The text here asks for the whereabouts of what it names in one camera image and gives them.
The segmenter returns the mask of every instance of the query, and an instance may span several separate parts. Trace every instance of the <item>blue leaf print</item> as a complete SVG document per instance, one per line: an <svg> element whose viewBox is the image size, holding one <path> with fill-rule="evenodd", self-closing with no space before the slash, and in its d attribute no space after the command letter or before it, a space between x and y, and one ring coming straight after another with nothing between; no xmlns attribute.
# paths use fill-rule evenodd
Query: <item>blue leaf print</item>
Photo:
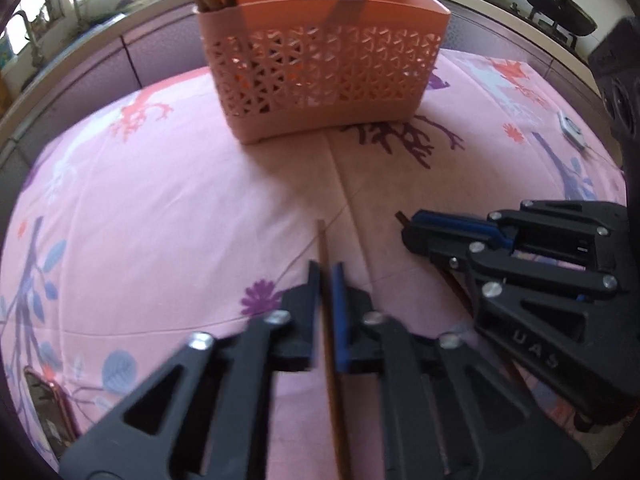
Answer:
<svg viewBox="0 0 640 480"><path fill-rule="evenodd" d="M9 365L4 365L4 374L8 383L14 383L14 371Z"/></svg>
<svg viewBox="0 0 640 480"><path fill-rule="evenodd" d="M33 276L27 276L24 281L20 284L20 293L26 294L33 287Z"/></svg>
<svg viewBox="0 0 640 480"><path fill-rule="evenodd" d="M76 360L74 361L73 366L71 367L72 372L74 374L74 379L79 381L82 379L82 375L84 374L84 361L80 356L76 356Z"/></svg>
<svg viewBox="0 0 640 480"><path fill-rule="evenodd" d="M102 365L102 387L110 394L128 394L136 382L138 364L133 356L124 350L111 352Z"/></svg>
<svg viewBox="0 0 640 480"><path fill-rule="evenodd" d="M56 264L60 261L63 254L65 254L66 249L66 240L62 240L55 244L49 254L47 254L47 259L44 260L44 265L42 266L42 270L45 272L49 272Z"/></svg>
<svg viewBox="0 0 640 480"><path fill-rule="evenodd" d="M571 165L574 167L575 173L582 173L582 167L580 166L580 161L577 158L572 156Z"/></svg>
<svg viewBox="0 0 640 480"><path fill-rule="evenodd" d="M586 187L582 188L582 195L584 196L585 200L597 200L598 199L598 197L596 197L596 194L591 189L587 189Z"/></svg>
<svg viewBox="0 0 640 480"><path fill-rule="evenodd" d="M47 295L48 300L58 299L58 290L56 289L56 286L51 282L47 282L44 284L44 293Z"/></svg>
<svg viewBox="0 0 640 480"><path fill-rule="evenodd" d="M95 397L94 405L96 408L100 410L102 414L110 412L111 409L113 408L113 403L110 400L105 399L103 396Z"/></svg>
<svg viewBox="0 0 640 480"><path fill-rule="evenodd" d="M49 341L43 341L40 344L40 356L42 357L43 364L49 365L54 372L62 371L62 361L57 356L56 351Z"/></svg>
<svg viewBox="0 0 640 480"><path fill-rule="evenodd" d="M44 310L42 309L42 300L40 295L35 291L31 291L31 307L36 317L44 323Z"/></svg>

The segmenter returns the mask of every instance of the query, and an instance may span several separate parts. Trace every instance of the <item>table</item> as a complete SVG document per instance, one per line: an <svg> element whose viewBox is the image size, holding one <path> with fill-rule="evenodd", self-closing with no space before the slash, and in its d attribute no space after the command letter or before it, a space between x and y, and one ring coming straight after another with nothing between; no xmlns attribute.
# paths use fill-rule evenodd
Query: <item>table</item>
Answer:
<svg viewBox="0 0 640 480"><path fill-rule="evenodd" d="M578 152L562 110L584 132ZM492 362L455 295L400 240L398 210L485 217L524 199L624 203L595 134L526 64L441 51L414 118L240 145L206 69L133 93L44 149L24 184L0 272L0 344L14 402L55 466L21 370L66 391L86 431L194 330L225 336L274 309L318 256L415 333L460 333ZM571 408L527 377L559 424ZM377 390L345 380L356 478L382 477ZM324 371L276 380L270 478L330 480Z"/></svg>

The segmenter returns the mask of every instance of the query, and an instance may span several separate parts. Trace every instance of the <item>small electronic device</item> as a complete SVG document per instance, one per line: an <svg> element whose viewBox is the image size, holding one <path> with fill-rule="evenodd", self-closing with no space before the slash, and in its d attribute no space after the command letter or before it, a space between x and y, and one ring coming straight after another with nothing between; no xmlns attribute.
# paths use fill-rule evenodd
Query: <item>small electronic device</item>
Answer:
<svg viewBox="0 0 640 480"><path fill-rule="evenodd" d="M24 368L29 394L42 431L58 460L66 449L78 439L66 397L58 384L38 374L33 368Z"/></svg>
<svg viewBox="0 0 640 480"><path fill-rule="evenodd" d="M587 141L584 139L584 135L580 127L575 124L564 112L558 112L558 118L560 119L560 128L564 136L571 142L578 150L582 151L587 147Z"/></svg>

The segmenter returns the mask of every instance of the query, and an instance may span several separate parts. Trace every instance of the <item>wok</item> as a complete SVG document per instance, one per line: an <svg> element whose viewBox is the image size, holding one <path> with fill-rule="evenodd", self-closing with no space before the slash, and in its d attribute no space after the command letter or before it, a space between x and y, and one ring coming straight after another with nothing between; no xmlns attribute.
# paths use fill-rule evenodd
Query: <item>wok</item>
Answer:
<svg viewBox="0 0 640 480"><path fill-rule="evenodd" d="M527 0L537 11L576 36L588 36L598 25L572 0Z"/></svg>

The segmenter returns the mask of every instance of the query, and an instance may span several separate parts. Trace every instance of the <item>utensil holder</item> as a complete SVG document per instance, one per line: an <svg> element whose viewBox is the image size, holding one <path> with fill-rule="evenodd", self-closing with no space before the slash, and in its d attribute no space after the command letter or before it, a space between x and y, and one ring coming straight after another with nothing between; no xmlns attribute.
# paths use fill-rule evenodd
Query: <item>utensil holder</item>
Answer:
<svg viewBox="0 0 640 480"><path fill-rule="evenodd" d="M436 0L238 0L196 12L220 104L243 144L408 120L449 10Z"/></svg>

